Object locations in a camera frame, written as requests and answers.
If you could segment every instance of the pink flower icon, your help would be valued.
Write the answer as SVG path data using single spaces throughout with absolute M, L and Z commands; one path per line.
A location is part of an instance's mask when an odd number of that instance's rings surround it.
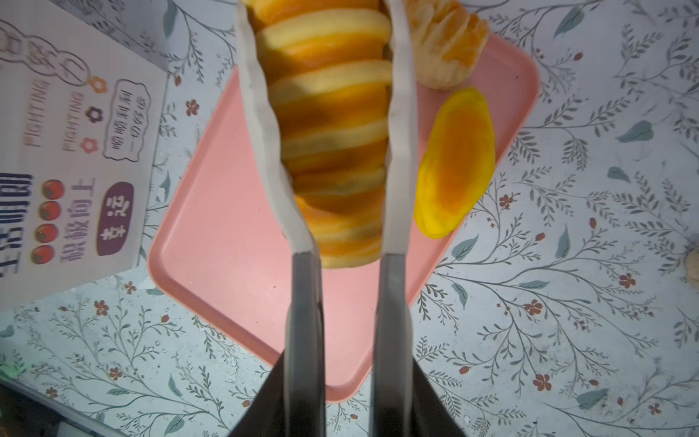
M 85 153 L 93 153 L 99 150 L 97 140 L 94 138 L 83 139 L 82 143 L 80 144 L 80 148 L 82 148 L 85 151 Z

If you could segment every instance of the red fruit icon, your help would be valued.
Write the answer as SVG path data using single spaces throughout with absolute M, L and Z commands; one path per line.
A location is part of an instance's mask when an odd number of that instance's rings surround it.
M 50 243 L 58 237 L 58 228 L 54 224 L 42 224 L 34 231 L 34 238 L 39 243 Z
M 46 264 L 53 259 L 53 248 L 49 245 L 39 246 L 31 251 L 31 262 Z
M 51 200 L 60 199 L 66 193 L 66 187 L 60 180 L 47 180 L 41 186 L 44 197 Z
M 58 202 L 47 201 L 39 206 L 39 217 L 42 220 L 51 221 L 55 220 L 59 215 L 61 215 L 61 206 Z

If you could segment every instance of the floral tablecloth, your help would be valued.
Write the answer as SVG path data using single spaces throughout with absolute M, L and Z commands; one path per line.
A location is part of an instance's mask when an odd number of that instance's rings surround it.
M 236 63 L 227 0 L 54 0 L 170 73 L 138 268 L 0 314 L 0 369 L 133 436 L 225 436 L 269 368 L 169 299 L 145 256 Z M 468 5 L 542 94 L 412 308 L 469 436 L 699 435 L 699 2 Z M 364 436 L 368 383 L 329 405 Z

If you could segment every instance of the purple oval label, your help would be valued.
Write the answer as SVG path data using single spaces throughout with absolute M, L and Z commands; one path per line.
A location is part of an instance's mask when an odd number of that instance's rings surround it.
M 134 186 L 128 182 L 112 185 L 102 199 L 97 227 L 97 254 L 113 255 L 119 252 L 129 235 L 131 211 L 134 206 Z

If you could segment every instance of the pink plastic tray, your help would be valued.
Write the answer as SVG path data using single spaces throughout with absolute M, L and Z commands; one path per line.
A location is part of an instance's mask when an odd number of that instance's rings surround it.
M 536 65 L 493 35 L 466 86 L 488 99 L 499 163 L 535 105 Z M 447 97 L 418 89 L 421 152 Z M 408 303 L 416 300 L 455 235 L 431 240 L 413 225 Z M 237 72 L 173 197 L 148 267 L 162 291 L 268 364 L 276 362 L 291 296 L 291 252 L 257 175 Z M 378 262 L 323 271 L 328 401 L 355 394 L 371 368 L 378 271 Z

